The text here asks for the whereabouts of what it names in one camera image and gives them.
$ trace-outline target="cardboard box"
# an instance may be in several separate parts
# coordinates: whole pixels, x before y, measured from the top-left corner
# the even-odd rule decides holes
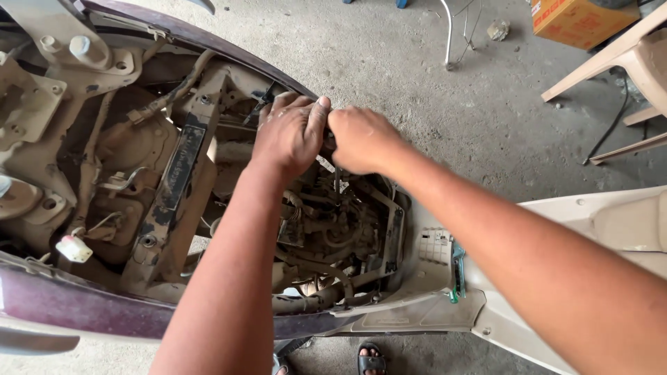
[[[589,50],[640,18],[637,4],[607,9],[588,0],[532,0],[533,34]]]

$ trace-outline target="plastic chair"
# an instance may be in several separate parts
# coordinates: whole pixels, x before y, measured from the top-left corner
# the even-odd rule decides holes
[[[632,81],[652,107],[626,117],[626,125],[639,123],[656,115],[667,115],[667,29],[651,33],[667,20],[667,3],[639,21],[617,40],[611,42],[567,77],[542,94],[549,101],[575,84],[595,77],[613,67],[625,68]],[[591,158],[594,164],[625,153],[644,151],[667,144],[667,133],[634,143],[616,151]]]

